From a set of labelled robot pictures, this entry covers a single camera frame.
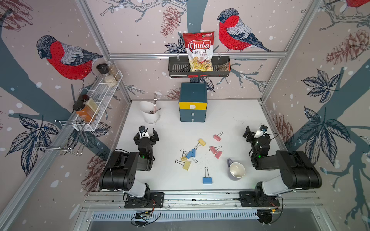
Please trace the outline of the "pink binder clip pair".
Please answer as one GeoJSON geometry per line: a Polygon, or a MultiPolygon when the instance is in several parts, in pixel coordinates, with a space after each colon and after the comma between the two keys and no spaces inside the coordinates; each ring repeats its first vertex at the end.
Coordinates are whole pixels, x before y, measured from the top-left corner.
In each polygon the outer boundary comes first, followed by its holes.
{"type": "Polygon", "coordinates": [[[222,151],[217,151],[216,154],[215,154],[215,158],[219,159],[222,155],[222,151]]]}
{"type": "Polygon", "coordinates": [[[222,146],[217,146],[217,147],[210,146],[209,150],[215,155],[221,148],[222,146]]]}

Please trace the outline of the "teal drawer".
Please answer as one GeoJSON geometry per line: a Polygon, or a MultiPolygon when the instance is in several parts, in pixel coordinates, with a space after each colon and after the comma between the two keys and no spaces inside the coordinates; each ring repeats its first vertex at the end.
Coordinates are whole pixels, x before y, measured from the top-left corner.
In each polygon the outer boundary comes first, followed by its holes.
{"type": "Polygon", "coordinates": [[[206,120],[206,110],[180,109],[179,112],[181,122],[204,123],[206,120]]]}

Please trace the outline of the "yellow top drawer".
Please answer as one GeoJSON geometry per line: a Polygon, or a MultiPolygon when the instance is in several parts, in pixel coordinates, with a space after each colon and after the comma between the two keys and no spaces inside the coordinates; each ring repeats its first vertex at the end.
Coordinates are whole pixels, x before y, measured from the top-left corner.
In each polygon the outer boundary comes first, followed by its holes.
{"type": "Polygon", "coordinates": [[[182,110],[207,110],[207,103],[179,102],[179,109],[182,109],[182,110]]]}

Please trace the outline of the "blue binder clip front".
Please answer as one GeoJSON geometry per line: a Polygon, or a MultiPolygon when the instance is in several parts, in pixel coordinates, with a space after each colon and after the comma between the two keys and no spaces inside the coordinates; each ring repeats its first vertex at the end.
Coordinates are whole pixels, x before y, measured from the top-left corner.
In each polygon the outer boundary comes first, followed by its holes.
{"type": "Polygon", "coordinates": [[[213,179],[209,175],[209,168],[205,167],[205,176],[203,177],[203,184],[205,185],[212,185],[213,184],[213,179]]]}

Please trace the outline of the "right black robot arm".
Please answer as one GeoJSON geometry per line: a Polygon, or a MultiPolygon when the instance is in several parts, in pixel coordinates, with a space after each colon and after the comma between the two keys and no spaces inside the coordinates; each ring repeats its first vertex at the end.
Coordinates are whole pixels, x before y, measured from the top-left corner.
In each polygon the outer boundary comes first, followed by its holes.
{"type": "Polygon", "coordinates": [[[257,132],[247,127],[243,137],[251,144],[249,156],[256,170],[279,170],[280,175],[268,181],[259,182],[255,187],[255,197],[276,197],[293,190],[318,189],[322,178],[315,166],[303,151],[288,152],[277,150],[269,155],[272,138],[267,134],[268,127],[260,125],[257,132]]]}

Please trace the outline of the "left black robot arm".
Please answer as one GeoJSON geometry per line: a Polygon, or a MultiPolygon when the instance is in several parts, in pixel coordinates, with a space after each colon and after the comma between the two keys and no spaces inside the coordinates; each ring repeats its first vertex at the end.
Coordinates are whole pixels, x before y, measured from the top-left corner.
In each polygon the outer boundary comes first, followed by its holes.
{"type": "Polygon", "coordinates": [[[153,146],[159,141],[159,136],[156,130],[152,130],[150,135],[148,128],[140,126],[133,140],[138,151],[114,150],[99,178],[99,187],[101,190],[121,191],[133,198],[149,200],[149,186],[135,176],[137,171],[152,169],[155,161],[153,146]]]}

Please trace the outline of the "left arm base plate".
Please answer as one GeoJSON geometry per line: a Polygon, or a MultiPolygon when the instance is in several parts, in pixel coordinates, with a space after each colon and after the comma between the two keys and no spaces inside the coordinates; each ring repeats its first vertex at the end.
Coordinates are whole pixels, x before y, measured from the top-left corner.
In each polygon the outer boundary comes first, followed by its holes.
{"type": "Polygon", "coordinates": [[[163,208],[165,193],[150,193],[149,198],[138,198],[133,196],[127,196],[124,208],[163,208]]]}

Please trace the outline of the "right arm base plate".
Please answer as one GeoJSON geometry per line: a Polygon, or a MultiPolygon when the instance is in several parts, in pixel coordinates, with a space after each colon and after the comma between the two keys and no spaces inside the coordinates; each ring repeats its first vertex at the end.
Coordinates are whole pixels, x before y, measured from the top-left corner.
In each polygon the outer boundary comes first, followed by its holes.
{"type": "Polygon", "coordinates": [[[280,207],[280,202],[277,196],[267,196],[264,194],[256,195],[252,191],[240,191],[239,201],[241,206],[246,207],[280,207]]]}

